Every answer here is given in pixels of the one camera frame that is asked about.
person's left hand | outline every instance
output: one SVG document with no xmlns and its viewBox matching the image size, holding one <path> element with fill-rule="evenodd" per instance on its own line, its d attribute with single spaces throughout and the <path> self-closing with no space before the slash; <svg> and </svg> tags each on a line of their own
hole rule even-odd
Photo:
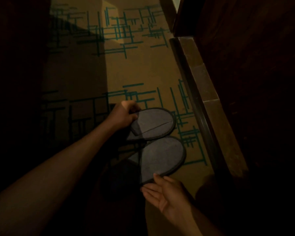
<svg viewBox="0 0 295 236">
<path fill-rule="evenodd" d="M 129 126 L 134 120 L 138 118 L 136 114 L 130 114 L 129 112 L 137 112 L 141 110 L 139 105 L 133 101 L 121 101 L 117 103 L 111 113 L 108 115 L 105 121 L 114 126 L 116 131 Z"/>
</svg>

hand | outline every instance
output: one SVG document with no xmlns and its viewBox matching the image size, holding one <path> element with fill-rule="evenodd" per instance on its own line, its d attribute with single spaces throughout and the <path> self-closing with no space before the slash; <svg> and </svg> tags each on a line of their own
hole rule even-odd
<svg viewBox="0 0 295 236">
<path fill-rule="evenodd" d="M 170 177 L 153 174 L 156 184 L 147 183 L 141 191 L 145 199 L 185 235 L 201 235 L 192 215 L 192 205 L 182 183 Z"/>
<path fill-rule="evenodd" d="M 117 103 L 114 109 L 106 118 L 116 131 L 129 126 L 134 120 L 138 118 L 136 114 L 129 114 L 129 112 L 137 112 L 141 110 L 139 105 L 133 101 L 121 101 Z"/>
</svg>

floor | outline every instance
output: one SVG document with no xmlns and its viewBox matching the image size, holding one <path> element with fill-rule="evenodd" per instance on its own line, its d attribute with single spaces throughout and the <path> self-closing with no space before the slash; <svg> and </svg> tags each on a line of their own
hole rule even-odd
<svg viewBox="0 0 295 236">
<path fill-rule="evenodd" d="M 185 164 L 172 177 L 195 196 L 213 170 L 159 1 L 52 0 L 50 17 L 42 90 L 44 146 L 61 149 L 78 140 L 121 100 L 134 99 L 142 109 L 164 107 L 177 118 L 172 135 L 187 149 Z M 120 154 L 135 148 L 120 149 Z M 149 235 L 179 235 L 148 203 L 145 214 Z"/>
</svg>

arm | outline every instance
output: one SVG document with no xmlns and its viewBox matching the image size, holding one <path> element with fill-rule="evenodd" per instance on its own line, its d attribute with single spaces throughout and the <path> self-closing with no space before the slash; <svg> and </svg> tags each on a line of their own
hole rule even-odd
<svg viewBox="0 0 295 236">
<path fill-rule="evenodd" d="M 161 213 L 184 235 L 222 235 L 209 219 L 197 210 L 186 196 L 181 182 L 170 177 L 154 174 L 153 183 L 141 188 L 148 202 L 159 208 Z"/>
<path fill-rule="evenodd" d="M 137 118 L 134 101 L 118 103 L 88 135 L 34 168 L 0 193 L 0 235 L 39 234 L 73 190 L 101 146 Z"/>
</svg>

slipper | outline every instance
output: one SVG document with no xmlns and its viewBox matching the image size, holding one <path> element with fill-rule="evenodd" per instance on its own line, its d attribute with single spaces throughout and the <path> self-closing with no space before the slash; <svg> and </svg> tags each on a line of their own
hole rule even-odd
<svg viewBox="0 0 295 236">
<path fill-rule="evenodd" d="M 138 119 L 130 125 L 126 141 L 151 141 L 171 134 L 175 128 L 175 118 L 164 108 L 149 108 L 136 113 Z"/>
<path fill-rule="evenodd" d="M 182 142 L 167 136 L 148 143 L 140 151 L 108 169 L 101 178 L 101 191 L 108 200 L 117 200 L 153 182 L 153 173 L 172 174 L 185 162 Z"/>
</svg>

